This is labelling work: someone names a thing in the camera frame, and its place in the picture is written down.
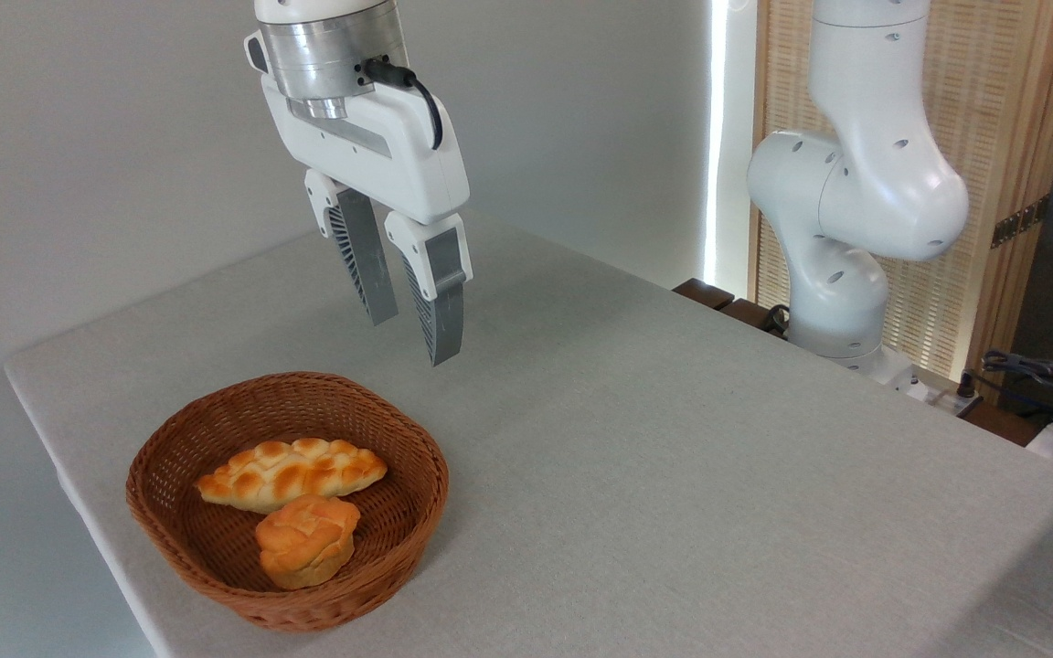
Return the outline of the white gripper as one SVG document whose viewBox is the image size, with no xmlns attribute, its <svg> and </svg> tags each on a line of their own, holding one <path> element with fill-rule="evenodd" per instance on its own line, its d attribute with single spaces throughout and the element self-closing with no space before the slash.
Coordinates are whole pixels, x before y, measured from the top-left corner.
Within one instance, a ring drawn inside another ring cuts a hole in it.
<svg viewBox="0 0 1053 658">
<path fill-rule="evenodd" d="M 471 187 L 448 111 L 440 111 L 443 137 L 433 149 L 418 93 L 380 86 L 347 97 L 345 118 L 316 120 L 293 115 L 271 76 L 260 83 L 289 154 L 309 167 L 304 184 L 319 233 L 346 264 L 369 321 L 383 324 L 399 312 L 372 198 L 396 210 L 385 230 L 404 260 L 431 363 L 459 354 L 473 267 L 463 220 L 453 213 Z"/>
</svg>

